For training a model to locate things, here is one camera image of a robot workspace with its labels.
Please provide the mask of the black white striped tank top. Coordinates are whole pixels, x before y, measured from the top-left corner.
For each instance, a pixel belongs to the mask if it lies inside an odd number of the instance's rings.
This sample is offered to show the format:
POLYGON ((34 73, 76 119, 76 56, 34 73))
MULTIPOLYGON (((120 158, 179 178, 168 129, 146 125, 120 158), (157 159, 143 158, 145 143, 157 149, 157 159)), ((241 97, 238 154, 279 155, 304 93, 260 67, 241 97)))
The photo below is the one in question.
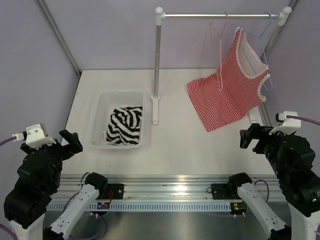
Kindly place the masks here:
POLYGON ((107 145, 134 146, 140 143, 142 106, 116 107, 103 132, 107 145))

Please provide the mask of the pink wire hanger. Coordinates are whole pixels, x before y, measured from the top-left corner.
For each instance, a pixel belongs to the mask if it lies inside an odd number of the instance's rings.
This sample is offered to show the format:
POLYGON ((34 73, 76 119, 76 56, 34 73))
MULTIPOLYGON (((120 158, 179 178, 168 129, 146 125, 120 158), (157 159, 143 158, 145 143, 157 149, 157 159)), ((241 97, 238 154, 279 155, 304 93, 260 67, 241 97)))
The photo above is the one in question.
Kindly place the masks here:
POLYGON ((219 81, 219 87, 218 87, 218 90, 220 92, 223 91, 223 77, 222 77, 222 70, 223 70, 223 46, 222 46, 222 40, 223 40, 223 36, 224 36, 224 32, 226 30, 226 27, 228 25, 228 20, 229 20, 229 15, 227 12, 225 12, 225 24, 223 26, 223 29, 221 32, 218 32, 217 31, 217 28, 215 27, 215 25, 210 22, 209 23, 209 34, 210 34, 210 40, 211 40, 211 46, 212 46, 212 50, 213 50, 213 53, 216 55, 216 56, 219 56, 219 66, 218 68, 216 69, 216 76, 217 76, 217 80, 219 81), (217 36, 218 38, 218 43, 219 43, 219 52, 216 53, 216 50, 215 50, 215 43, 214 43, 214 34, 217 36))

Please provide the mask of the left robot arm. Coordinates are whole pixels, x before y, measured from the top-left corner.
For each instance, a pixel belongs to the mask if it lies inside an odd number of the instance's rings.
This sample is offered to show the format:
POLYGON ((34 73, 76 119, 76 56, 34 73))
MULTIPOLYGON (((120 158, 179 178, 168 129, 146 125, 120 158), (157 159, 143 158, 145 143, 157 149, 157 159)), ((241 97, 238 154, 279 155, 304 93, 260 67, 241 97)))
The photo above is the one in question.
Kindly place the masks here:
POLYGON ((83 151, 76 132, 64 129, 59 134, 67 141, 66 145, 48 137, 39 127, 27 127, 21 134, 25 142, 20 148, 26 157, 17 170, 14 189, 3 205, 5 218, 18 240, 67 240, 88 205, 108 194, 108 179, 90 173, 75 200, 49 227, 43 227, 51 196, 60 186, 63 162, 83 151))

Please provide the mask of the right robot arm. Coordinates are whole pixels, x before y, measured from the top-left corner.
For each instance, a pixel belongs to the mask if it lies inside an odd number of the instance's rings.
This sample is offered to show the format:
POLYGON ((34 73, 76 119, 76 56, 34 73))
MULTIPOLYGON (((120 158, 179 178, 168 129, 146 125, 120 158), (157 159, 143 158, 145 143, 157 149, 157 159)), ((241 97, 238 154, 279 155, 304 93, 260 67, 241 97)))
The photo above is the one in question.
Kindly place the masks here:
POLYGON ((231 175, 227 193, 242 199, 270 240, 316 240, 320 237, 320 178, 312 171, 315 152, 306 138, 253 123, 240 132, 240 148, 257 140, 253 152, 270 163, 291 214, 291 225, 281 220, 258 194, 245 173, 231 175))

